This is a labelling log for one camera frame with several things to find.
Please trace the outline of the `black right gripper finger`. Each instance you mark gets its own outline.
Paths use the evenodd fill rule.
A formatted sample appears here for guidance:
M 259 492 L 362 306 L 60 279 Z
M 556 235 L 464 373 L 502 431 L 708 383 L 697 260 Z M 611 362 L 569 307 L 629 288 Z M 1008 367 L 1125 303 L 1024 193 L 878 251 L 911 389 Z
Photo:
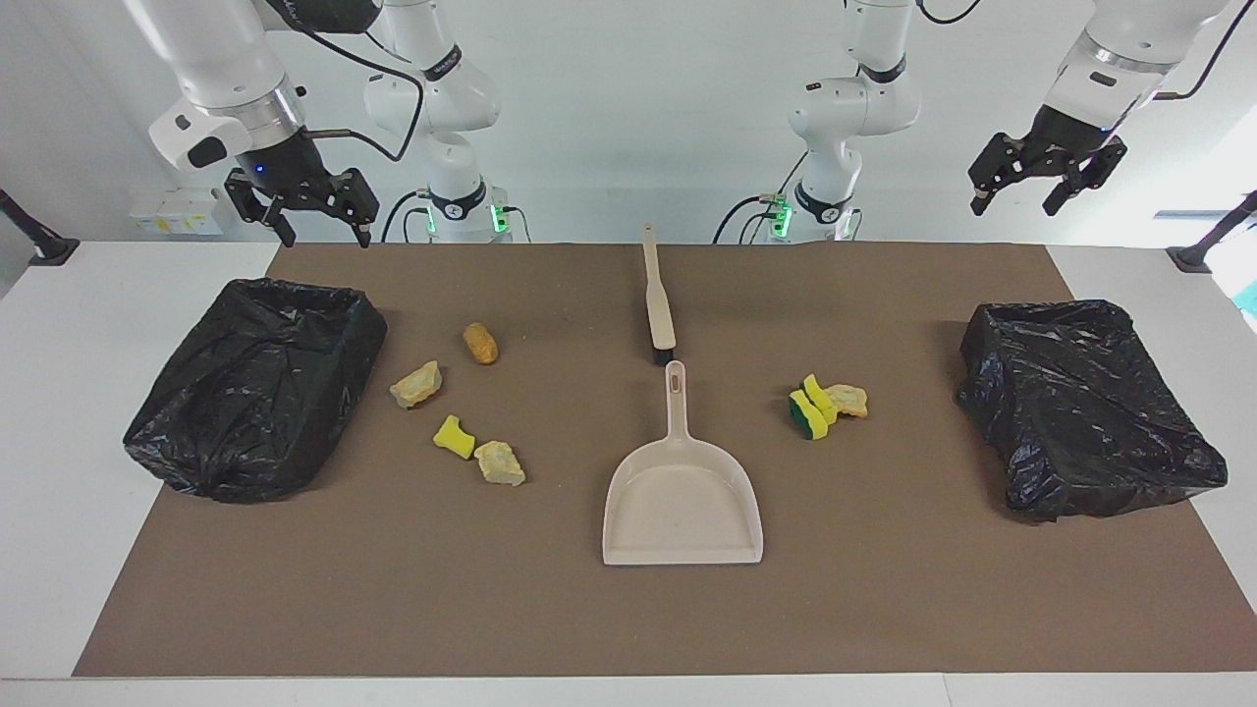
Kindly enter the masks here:
M 360 247 L 370 247 L 380 201 L 368 180 L 360 169 L 349 169 L 331 176 L 329 189 L 329 215 L 351 226 Z
M 295 228 L 287 218 L 287 201 L 282 196 L 269 196 L 263 203 L 256 196 L 256 186 L 246 177 L 246 170 L 233 169 L 225 180 L 228 198 L 233 201 L 243 221 L 261 225 L 274 233 L 282 247 L 295 245 Z

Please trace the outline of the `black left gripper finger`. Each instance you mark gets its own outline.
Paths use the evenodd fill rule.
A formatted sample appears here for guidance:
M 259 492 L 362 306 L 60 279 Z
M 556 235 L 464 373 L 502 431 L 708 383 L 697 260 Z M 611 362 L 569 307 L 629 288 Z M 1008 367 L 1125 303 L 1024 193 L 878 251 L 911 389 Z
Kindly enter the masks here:
M 1061 159 L 1063 160 L 1063 177 L 1043 201 L 1045 214 L 1056 216 L 1072 198 L 1086 190 L 1102 187 L 1126 153 L 1128 146 L 1123 138 L 1112 137 L 1086 160 Z
M 974 189 L 970 213 L 982 216 L 1001 189 L 1041 176 L 1042 162 L 1043 138 L 993 135 L 968 169 L 970 187 Z

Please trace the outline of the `beige bread chunk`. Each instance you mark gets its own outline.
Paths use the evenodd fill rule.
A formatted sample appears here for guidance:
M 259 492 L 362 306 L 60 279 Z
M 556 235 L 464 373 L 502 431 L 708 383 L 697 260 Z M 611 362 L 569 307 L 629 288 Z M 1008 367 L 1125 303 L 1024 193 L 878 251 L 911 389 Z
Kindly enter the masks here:
M 426 403 L 427 398 L 434 398 L 441 387 L 440 364 L 436 359 L 430 359 L 409 376 L 392 384 L 388 392 L 398 408 L 417 408 L 421 403 Z

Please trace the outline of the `pale sponge chunk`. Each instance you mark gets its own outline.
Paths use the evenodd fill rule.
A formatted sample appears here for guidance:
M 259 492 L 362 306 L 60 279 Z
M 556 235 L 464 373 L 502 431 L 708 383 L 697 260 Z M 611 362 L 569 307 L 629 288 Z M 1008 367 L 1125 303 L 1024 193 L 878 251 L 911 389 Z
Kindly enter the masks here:
M 476 447 L 471 455 L 486 483 L 517 487 L 525 482 L 525 470 L 507 442 L 489 440 Z

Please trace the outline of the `beige brush with black bristles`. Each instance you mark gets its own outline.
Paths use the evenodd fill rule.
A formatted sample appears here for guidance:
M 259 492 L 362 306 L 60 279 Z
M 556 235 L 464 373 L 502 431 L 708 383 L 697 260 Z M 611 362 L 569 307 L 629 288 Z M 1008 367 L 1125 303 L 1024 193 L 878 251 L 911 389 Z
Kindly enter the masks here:
M 675 332 L 672 321 L 672 306 L 669 302 L 660 272 L 655 229 L 650 223 L 644 225 L 644 268 L 646 276 L 645 301 L 654 362 L 664 366 L 675 359 L 678 332 Z

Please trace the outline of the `beige plastic dustpan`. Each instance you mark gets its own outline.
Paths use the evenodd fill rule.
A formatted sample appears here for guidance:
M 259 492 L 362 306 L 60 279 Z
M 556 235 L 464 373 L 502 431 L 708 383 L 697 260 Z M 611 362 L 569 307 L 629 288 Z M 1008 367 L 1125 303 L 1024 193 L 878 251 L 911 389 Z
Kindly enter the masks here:
M 628 452 L 603 504 L 606 567 L 755 565 L 766 538 L 750 477 L 735 455 L 688 430 L 688 371 L 664 369 L 666 433 Z

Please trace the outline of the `bin with black trash bag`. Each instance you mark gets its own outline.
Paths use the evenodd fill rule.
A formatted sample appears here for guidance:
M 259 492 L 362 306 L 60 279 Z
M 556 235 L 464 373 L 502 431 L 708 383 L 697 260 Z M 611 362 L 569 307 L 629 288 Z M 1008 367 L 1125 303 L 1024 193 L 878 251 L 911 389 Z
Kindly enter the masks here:
M 387 331 L 363 291 L 229 281 L 167 359 L 123 452 L 178 493 L 292 497 L 349 426 Z
M 1012 515 L 1115 517 L 1229 484 L 1112 301 L 982 303 L 959 348 L 957 403 L 1001 457 Z

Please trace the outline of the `brown table mat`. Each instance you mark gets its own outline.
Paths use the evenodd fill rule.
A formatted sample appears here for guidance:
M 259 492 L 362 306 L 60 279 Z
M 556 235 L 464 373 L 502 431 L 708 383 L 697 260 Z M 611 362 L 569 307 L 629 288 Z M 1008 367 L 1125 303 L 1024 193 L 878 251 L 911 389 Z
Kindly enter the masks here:
M 757 493 L 754 567 L 611 569 L 603 501 L 665 430 L 640 247 L 298 245 L 269 276 L 388 322 L 319 477 L 238 506 L 162 489 L 78 677 L 1257 671 L 1257 615 L 1193 506 L 1033 525 L 957 406 L 983 301 L 1068 299 L 1045 247 L 660 252 L 691 431 Z M 479 365 L 463 330 L 500 356 Z M 442 387 L 398 408 L 436 359 Z M 869 394 L 807 440 L 789 392 Z M 522 486 L 435 447 L 503 440 Z

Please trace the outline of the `white wall socket boxes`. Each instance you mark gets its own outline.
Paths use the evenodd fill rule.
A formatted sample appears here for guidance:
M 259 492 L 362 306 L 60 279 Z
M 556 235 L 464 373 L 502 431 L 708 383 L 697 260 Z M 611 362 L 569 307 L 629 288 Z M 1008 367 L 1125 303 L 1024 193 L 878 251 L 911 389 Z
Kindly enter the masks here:
M 129 220 L 145 237 L 225 237 L 217 190 L 178 189 L 145 192 L 129 209 Z

